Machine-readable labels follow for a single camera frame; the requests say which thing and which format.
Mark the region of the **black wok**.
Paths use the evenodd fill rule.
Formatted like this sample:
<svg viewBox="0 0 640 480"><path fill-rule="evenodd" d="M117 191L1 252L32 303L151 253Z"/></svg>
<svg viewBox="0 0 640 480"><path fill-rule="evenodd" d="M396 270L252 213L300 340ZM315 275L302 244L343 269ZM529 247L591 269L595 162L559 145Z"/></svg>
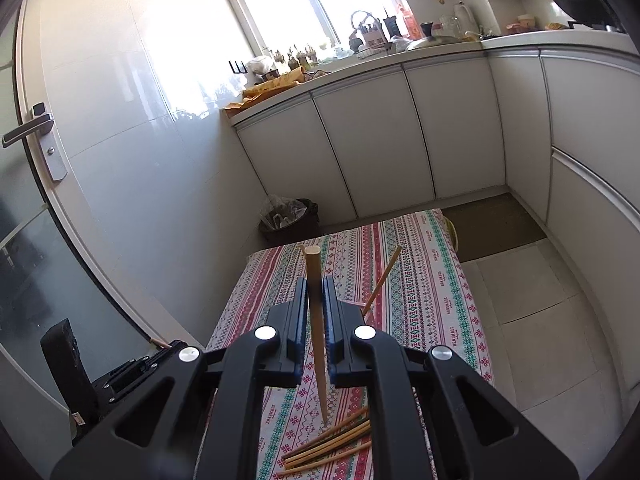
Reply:
<svg viewBox="0 0 640 480"><path fill-rule="evenodd" d="M596 29L612 29L622 32L624 26L612 6L606 0L552 0L566 13L573 24Z"/></svg>

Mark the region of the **yellow cloth on counter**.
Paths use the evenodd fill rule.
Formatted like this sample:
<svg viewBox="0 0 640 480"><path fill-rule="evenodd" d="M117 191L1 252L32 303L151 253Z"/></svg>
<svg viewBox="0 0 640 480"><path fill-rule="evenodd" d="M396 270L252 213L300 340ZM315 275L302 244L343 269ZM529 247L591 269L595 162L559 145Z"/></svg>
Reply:
<svg viewBox="0 0 640 480"><path fill-rule="evenodd" d="M288 72L283 76L268 80L262 84L258 84L252 88L242 91L242 99L239 102L231 102L224 107L224 112L228 118L240 114L243 110L264 102L266 99L285 92L288 89L297 87L306 81L306 72L303 67L297 67L292 72Z"/></svg>

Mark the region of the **knife block with utensils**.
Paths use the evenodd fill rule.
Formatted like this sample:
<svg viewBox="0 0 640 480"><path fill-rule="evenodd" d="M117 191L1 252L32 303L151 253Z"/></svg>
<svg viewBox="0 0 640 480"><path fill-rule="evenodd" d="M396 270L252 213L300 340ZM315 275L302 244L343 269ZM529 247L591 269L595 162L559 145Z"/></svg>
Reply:
<svg viewBox="0 0 640 480"><path fill-rule="evenodd" d="M350 17L352 33L348 45L355 54L366 51L390 53L392 42L387 38L382 22L370 12L357 10Z"/></svg>

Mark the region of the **dark trash bin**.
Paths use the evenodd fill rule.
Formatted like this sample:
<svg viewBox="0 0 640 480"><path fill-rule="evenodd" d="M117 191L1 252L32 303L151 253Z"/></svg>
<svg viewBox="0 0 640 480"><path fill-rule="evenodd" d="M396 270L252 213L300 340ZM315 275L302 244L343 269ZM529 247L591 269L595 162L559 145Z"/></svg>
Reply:
<svg viewBox="0 0 640 480"><path fill-rule="evenodd" d="M302 242L321 235L318 205L308 198L269 195L259 218L258 231L270 246Z"/></svg>

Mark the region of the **white lower kitchen cabinets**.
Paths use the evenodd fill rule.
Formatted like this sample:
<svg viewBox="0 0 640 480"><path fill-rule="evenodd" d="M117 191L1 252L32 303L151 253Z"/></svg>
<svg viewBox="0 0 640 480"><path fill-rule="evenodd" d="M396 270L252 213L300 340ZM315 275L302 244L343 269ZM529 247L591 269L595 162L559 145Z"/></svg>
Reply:
<svg viewBox="0 0 640 480"><path fill-rule="evenodd" d="M262 186L326 226L510 188L585 274L639 265L639 60L577 44L413 52L232 122Z"/></svg>

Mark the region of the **brown floor mat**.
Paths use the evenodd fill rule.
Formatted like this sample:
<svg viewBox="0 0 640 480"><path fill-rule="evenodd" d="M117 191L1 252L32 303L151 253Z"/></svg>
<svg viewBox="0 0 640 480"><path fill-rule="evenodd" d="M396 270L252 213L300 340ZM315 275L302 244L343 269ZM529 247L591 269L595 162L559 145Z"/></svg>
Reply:
<svg viewBox="0 0 640 480"><path fill-rule="evenodd" d="M534 218L509 193L445 208L458 236L461 262L538 242L546 237Z"/></svg>

